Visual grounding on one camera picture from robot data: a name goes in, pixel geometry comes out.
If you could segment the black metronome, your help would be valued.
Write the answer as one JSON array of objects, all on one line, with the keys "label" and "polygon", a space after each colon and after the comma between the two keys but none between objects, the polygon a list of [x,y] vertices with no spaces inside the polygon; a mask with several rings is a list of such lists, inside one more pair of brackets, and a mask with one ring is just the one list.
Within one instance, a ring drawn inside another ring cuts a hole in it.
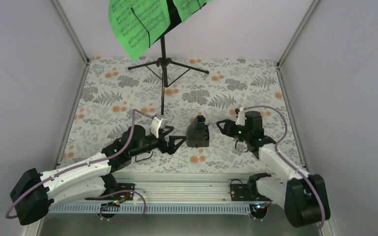
[{"label": "black metronome", "polygon": [[197,115],[186,131],[186,144],[189,148],[206,148],[210,144],[209,127],[203,115]]}]

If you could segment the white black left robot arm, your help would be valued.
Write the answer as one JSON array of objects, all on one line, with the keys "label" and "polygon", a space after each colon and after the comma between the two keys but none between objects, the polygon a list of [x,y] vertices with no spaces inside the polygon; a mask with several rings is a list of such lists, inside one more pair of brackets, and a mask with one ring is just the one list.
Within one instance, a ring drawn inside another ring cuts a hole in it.
[{"label": "white black left robot arm", "polygon": [[185,136],[170,135],[172,126],[165,128],[147,135],[143,126],[135,125],[83,161],[41,173],[35,168],[25,171],[10,192],[14,218],[28,225],[67,203],[113,198],[119,189],[112,174],[130,165],[133,157],[155,149],[172,155],[186,141]]}]

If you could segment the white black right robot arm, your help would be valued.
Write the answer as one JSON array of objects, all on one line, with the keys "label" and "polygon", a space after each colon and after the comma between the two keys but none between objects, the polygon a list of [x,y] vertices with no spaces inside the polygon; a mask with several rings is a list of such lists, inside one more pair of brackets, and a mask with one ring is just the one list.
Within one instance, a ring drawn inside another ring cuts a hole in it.
[{"label": "white black right robot arm", "polygon": [[283,208],[295,228],[324,222],[331,217],[325,181],[312,175],[283,156],[279,142],[265,135],[261,113],[238,109],[236,121],[217,122],[220,132],[247,145],[247,151],[275,173],[259,173],[249,177],[247,194],[252,200],[266,197]]}]

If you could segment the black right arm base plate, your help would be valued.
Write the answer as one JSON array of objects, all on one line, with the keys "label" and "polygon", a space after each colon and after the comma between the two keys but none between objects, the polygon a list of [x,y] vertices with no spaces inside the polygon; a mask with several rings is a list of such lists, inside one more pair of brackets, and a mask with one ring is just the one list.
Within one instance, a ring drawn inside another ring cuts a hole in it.
[{"label": "black right arm base plate", "polygon": [[230,197],[233,202],[252,202],[258,201],[259,197],[251,194],[247,187],[241,183],[230,184]]}]

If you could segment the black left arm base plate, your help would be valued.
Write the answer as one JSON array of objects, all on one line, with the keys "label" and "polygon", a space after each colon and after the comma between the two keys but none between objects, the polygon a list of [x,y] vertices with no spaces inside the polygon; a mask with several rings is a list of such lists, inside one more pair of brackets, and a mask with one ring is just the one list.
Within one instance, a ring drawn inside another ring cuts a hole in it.
[{"label": "black left arm base plate", "polygon": [[125,190],[134,190],[134,183],[118,183],[118,186],[114,189],[106,189],[101,196],[86,198],[87,201],[131,201],[133,200],[134,194],[131,192],[125,192]]}]

